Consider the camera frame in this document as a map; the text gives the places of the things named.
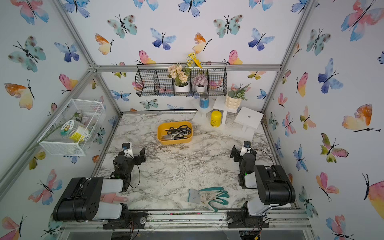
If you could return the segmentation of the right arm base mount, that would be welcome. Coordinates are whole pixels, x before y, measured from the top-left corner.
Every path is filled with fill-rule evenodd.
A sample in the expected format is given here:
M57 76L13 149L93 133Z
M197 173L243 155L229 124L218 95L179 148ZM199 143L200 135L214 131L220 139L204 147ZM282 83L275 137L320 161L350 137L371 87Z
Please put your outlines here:
M263 229L270 227L268 219L264 216L251 216L244 211L228 211L226 222L229 229Z

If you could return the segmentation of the cream-handled kitchen scissors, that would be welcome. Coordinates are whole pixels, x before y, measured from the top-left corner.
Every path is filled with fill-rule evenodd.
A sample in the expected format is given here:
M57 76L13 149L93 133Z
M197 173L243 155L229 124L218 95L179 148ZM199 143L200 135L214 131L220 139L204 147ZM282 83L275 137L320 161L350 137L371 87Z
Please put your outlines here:
M161 136L162 141L171 141L171 140L182 140L187 139L188 137L184 134L178 133L178 134L171 134L171 135L164 135Z

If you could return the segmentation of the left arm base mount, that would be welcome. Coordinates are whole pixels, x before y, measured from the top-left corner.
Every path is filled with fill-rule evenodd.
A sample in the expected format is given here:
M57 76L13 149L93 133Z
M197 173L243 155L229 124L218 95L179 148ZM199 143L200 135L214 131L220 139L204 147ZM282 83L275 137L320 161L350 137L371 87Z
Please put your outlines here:
M121 216L115 220L108 220L103 225L103 230L142 230L145 228L148 213L129 210L127 205L122 205Z

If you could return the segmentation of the long black-handled scissors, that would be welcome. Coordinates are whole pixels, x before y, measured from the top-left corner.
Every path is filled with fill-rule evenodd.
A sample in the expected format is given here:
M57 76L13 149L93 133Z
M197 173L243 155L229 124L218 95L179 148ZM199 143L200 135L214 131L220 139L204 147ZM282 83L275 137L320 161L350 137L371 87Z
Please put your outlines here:
M191 134L192 129L187 125L182 125L178 128L170 127L169 129L165 130L165 132L167 132L168 135L181 133L187 136Z

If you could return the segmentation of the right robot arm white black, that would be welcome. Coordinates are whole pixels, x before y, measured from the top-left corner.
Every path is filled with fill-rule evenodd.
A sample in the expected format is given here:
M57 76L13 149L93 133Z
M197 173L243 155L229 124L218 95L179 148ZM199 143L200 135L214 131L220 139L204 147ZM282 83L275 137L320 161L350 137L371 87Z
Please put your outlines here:
M267 211L293 204L296 192L281 165L264 166L256 163L257 151L245 142L241 150L231 149L230 158L239 164L240 187L256 190L258 196L245 202L242 207L245 217L261 217Z

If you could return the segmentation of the yellow plastic storage box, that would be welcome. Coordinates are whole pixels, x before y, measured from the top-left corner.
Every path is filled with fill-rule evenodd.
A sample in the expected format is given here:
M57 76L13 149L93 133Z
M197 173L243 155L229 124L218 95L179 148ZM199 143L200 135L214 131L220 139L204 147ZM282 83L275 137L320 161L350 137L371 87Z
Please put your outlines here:
M192 123L188 121L163 123L157 131L157 138L162 145L189 143L193 135Z

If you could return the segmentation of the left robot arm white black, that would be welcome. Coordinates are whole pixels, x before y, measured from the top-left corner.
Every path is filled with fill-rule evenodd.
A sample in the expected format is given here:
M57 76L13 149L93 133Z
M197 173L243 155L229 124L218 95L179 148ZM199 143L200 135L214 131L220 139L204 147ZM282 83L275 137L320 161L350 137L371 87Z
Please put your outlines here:
M114 159L114 171L109 178L73 178L54 207L52 217L57 222L117 220L126 208L127 199L118 193L132 185L132 171L146 161L146 149L137 156L124 147Z

